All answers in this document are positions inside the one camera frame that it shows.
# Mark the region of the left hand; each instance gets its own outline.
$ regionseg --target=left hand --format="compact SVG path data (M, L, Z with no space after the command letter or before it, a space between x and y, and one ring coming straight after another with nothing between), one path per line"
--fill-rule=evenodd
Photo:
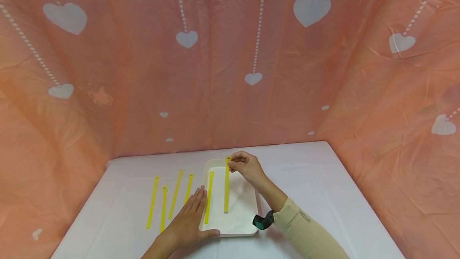
M206 238L220 236L219 230L216 229L206 231L198 229L207 203L208 192L204 189L204 186L201 186L188 199L162 235L164 234L170 240L175 241L177 249L197 244Z
M174 251L180 248L197 244L206 238L220 236L220 231L216 229L206 231L198 229L207 202L208 192L204 186L201 186L188 199L170 225L158 235L142 259L169 258Z

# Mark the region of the pink curtain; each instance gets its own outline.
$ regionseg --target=pink curtain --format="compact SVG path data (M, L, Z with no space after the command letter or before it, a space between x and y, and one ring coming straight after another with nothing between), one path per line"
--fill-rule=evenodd
M459 5L0 0L0 254L112 158L327 140L406 258L459 257Z

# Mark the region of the hand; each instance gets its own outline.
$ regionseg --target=hand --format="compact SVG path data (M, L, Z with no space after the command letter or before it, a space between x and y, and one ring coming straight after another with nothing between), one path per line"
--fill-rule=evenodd
M273 211L281 211L288 196L265 175L257 157L239 151L231 154L231 161L228 164L232 172L238 171L243 175L244 179L263 196Z
M244 151L233 153L228 164L231 172L238 171L256 189L268 180L257 157L252 154Z
M197 244L206 238L220 236L219 230L200 231L198 229L207 202L208 192L204 186L201 186L188 199L170 225L158 235L142 259L168 258L174 251L182 247Z

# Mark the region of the beige arm sleeve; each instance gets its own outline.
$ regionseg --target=beige arm sleeve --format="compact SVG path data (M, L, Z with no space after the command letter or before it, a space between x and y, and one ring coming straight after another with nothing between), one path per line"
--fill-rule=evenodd
M339 243L290 198L274 214L276 228L306 259L349 259Z

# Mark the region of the plastic tray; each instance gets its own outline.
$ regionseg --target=plastic tray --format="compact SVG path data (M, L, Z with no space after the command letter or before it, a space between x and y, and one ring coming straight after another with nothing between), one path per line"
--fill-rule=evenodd
M208 224L204 224L203 214L200 230L218 229L221 237L252 236L258 229L252 225L257 211L254 188L238 172L229 175L229 210L224 213L225 159L206 162L203 185L209 190L209 172L212 179L211 203Z

